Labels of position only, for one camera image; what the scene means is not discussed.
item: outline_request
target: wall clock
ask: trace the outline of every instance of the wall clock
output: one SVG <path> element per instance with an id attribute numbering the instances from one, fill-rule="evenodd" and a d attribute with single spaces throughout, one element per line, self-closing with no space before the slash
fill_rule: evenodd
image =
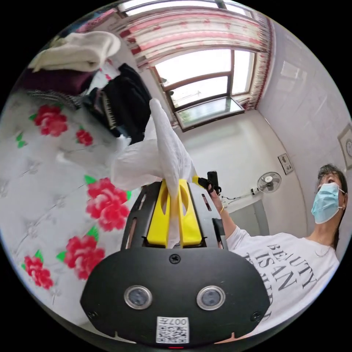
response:
<path id="1" fill-rule="evenodd" d="M 337 138 L 345 159 L 346 169 L 352 169 L 352 125 L 348 124 Z"/>

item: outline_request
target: qr code label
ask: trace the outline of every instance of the qr code label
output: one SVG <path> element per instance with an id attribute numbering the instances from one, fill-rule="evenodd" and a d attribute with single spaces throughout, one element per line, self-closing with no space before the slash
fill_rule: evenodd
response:
<path id="1" fill-rule="evenodd" d="M 157 317 L 157 338 L 159 344 L 187 344 L 190 340 L 188 318 Z"/>

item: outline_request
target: folded clothes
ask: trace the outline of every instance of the folded clothes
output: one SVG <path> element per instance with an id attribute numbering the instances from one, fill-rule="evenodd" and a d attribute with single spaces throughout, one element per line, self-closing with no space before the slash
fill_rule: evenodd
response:
<path id="1" fill-rule="evenodd" d="M 84 105 L 111 134 L 129 137 L 134 144 L 144 139 L 151 95 L 133 68 L 124 63 L 118 69 L 120 75 L 102 89 L 93 89 Z"/>
<path id="2" fill-rule="evenodd" d="M 49 100 L 51 102 L 61 103 L 72 110 L 78 110 L 82 107 L 82 100 L 87 91 L 82 92 L 80 95 L 67 95 L 55 92 L 53 90 L 41 91 L 38 89 L 28 90 L 26 93 L 29 96 L 33 96 L 36 98 Z"/>
<path id="3" fill-rule="evenodd" d="M 40 69 L 93 72 L 116 54 L 120 46 L 117 36 L 109 32 L 71 33 L 53 40 L 50 48 L 36 55 L 28 68 L 33 72 Z"/>
<path id="4" fill-rule="evenodd" d="M 26 69 L 18 84 L 28 90 L 55 91 L 75 96 L 89 88 L 95 73 L 75 70 L 32 72 L 31 69 Z"/>

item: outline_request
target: wall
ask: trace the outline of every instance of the wall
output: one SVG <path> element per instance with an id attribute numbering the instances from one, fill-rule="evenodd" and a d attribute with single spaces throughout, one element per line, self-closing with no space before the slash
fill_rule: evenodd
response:
<path id="1" fill-rule="evenodd" d="M 264 232 L 260 231 L 259 220 L 257 218 L 254 204 L 245 206 L 244 208 L 230 213 L 230 217 L 237 226 L 240 228 L 245 228 L 251 236 L 265 235 Z"/>
<path id="2" fill-rule="evenodd" d="M 200 177 L 208 171 L 218 172 L 222 195 L 233 198 L 249 193 L 266 172 L 282 177 L 279 189 L 271 194 L 259 193 L 233 202 L 228 211 L 252 204 L 262 197 L 270 234 L 307 235 L 305 206 L 298 178 L 285 175 L 278 156 L 285 153 L 280 140 L 259 112 L 229 117 L 182 133 L 175 130 L 189 152 Z"/>
<path id="3" fill-rule="evenodd" d="M 275 62 L 258 110 L 288 151 L 303 190 L 311 232 L 318 170 L 329 162 L 345 169 L 337 136 L 351 117 L 334 81 L 312 52 L 281 25 L 274 23 L 274 29 Z M 346 174 L 350 190 L 351 171 Z M 340 227 L 339 259 L 347 248 L 351 230 L 350 201 Z"/>

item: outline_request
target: bed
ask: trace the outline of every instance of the bed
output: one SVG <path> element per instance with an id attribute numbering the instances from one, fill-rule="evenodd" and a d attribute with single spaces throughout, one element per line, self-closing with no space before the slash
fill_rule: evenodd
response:
<path id="1" fill-rule="evenodd" d="M 118 73 L 106 63 L 92 87 Z M 119 251 L 140 189 L 110 182 L 127 145 L 85 108 L 72 111 L 17 91 L 0 120 L 1 241 L 27 289 L 68 321 L 88 322 L 80 296 L 93 267 Z"/>

